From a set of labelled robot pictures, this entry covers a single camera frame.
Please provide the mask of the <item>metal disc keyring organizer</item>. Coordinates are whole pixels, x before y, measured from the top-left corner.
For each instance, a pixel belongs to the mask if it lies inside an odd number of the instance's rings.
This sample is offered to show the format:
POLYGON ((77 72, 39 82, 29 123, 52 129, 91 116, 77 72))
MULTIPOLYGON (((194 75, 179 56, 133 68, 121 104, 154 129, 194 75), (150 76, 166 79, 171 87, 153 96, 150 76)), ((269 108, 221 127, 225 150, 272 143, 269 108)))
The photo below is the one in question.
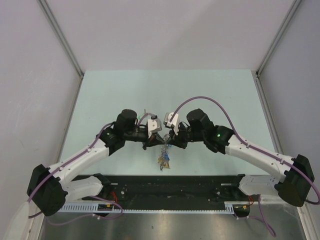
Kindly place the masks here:
MULTIPOLYGON (((164 157, 164 156, 169 157, 169 149, 167 151, 163 151, 163 149, 161 148, 161 152, 160 152, 159 157, 164 157)), ((165 167, 160 166, 160 164, 159 164, 159 168, 162 171, 163 169, 169 169, 170 167, 169 168, 165 168, 165 167)))

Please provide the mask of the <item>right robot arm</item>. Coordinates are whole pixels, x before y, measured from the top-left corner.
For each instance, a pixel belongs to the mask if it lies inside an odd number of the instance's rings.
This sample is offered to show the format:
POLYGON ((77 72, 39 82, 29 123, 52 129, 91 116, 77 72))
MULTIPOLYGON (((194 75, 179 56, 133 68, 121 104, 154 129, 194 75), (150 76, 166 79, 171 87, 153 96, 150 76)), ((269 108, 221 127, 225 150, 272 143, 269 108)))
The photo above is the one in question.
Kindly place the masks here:
POLYGON ((215 125, 201 109, 187 114, 188 126, 181 124, 179 115, 168 112, 164 118, 169 128, 168 143, 185 149, 188 143, 202 142, 210 151, 244 160, 268 175, 241 175, 239 183, 230 188, 231 196, 242 201, 248 195, 278 196, 286 203, 302 207, 315 177, 309 159, 276 153, 252 144, 223 125, 215 125))

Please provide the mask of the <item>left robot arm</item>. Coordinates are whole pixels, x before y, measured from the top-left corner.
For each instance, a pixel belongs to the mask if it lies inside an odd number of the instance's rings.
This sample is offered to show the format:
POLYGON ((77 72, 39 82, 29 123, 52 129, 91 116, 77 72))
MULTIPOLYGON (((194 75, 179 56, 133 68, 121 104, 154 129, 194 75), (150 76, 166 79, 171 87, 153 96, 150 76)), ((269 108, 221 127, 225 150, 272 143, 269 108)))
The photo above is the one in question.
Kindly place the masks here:
POLYGON ((110 196, 110 182, 97 173, 75 180, 85 169, 106 159, 125 146, 127 141, 142 143, 142 148, 163 145, 159 135, 161 121, 154 114, 145 125, 137 121, 137 113, 124 109, 115 121, 106 124, 92 143, 73 156, 51 166, 33 169, 27 188, 28 203, 34 203, 46 217, 57 213, 66 203, 86 197, 105 200, 110 196))

